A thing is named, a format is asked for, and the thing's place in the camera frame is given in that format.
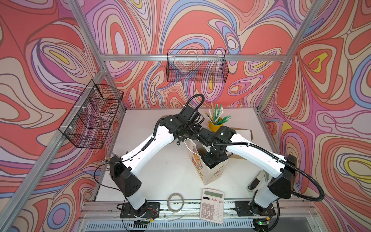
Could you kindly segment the white paper takeout bag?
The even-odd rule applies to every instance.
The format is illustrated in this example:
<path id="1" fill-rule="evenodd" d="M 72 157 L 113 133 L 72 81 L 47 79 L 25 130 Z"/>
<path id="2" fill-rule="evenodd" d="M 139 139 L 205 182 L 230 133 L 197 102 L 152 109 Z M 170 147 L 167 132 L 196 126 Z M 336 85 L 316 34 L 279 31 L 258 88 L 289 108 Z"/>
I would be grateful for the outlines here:
<path id="1" fill-rule="evenodd" d="M 211 164 L 212 160 L 207 158 L 209 149 L 199 141 L 185 139 L 182 142 L 178 141 L 177 144 L 185 146 L 189 159 L 205 186 L 222 176 L 227 167 L 228 159 Z"/>

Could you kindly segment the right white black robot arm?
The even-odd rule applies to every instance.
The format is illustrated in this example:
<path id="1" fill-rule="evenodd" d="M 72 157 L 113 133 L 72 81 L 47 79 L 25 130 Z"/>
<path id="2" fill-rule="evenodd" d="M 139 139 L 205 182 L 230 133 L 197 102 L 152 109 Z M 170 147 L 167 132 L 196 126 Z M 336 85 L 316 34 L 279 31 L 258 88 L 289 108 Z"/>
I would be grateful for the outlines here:
<path id="1" fill-rule="evenodd" d="M 281 156 L 272 153 L 244 138 L 229 127 L 222 126 L 217 132 L 201 128 L 197 139 L 210 147 L 210 155 L 218 158 L 226 151 L 237 154 L 255 164 L 271 176 L 271 181 L 259 189 L 253 202 L 261 208 L 267 208 L 279 199 L 289 199 L 292 195 L 312 202 L 321 202 L 325 193 L 320 184 L 309 174 L 296 167 L 294 156 Z M 307 178 L 318 190 L 318 197 L 302 195 L 293 191 L 296 174 Z"/>

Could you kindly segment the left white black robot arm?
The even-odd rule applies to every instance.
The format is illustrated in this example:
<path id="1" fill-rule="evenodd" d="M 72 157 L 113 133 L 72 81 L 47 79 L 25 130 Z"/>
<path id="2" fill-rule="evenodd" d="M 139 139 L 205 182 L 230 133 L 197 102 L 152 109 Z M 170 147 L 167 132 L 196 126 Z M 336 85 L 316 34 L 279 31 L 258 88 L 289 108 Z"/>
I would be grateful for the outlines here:
<path id="1" fill-rule="evenodd" d="M 142 182 L 137 174 L 152 157 L 175 140 L 192 138 L 189 126 L 199 126 L 200 113 L 197 109 L 184 106 L 180 113 L 157 120 L 153 134 L 128 154 L 113 156 L 109 161 L 110 177 L 128 200 L 131 208 L 139 212 L 147 204 L 140 191 Z"/>

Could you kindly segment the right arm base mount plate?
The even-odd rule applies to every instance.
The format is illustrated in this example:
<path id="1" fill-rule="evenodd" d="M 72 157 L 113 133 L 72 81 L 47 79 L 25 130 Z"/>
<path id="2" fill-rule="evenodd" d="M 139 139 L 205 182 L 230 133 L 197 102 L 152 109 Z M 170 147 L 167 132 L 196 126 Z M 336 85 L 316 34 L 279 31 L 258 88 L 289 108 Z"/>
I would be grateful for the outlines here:
<path id="1" fill-rule="evenodd" d="M 235 207 L 232 210 L 237 212 L 239 217 L 273 217 L 276 215 L 276 211 L 272 204 L 267 208 L 262 208 L 259 205 L 252 203 L 250 201 L 235 201 Z"/>

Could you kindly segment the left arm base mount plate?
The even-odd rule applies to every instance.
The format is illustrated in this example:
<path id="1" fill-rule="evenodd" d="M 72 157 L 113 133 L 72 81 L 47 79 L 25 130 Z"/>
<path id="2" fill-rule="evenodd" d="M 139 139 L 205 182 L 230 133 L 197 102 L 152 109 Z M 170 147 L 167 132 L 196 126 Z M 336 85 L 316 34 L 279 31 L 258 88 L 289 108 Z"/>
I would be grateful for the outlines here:
<path id="1" fill-rule="evenodd" d="M 117 205 L 121 218 L 146 218 L 156 219 L 159 216 L 160 202 L 145 202 L 139 209 L 135 210 L 129 202 Z"/>

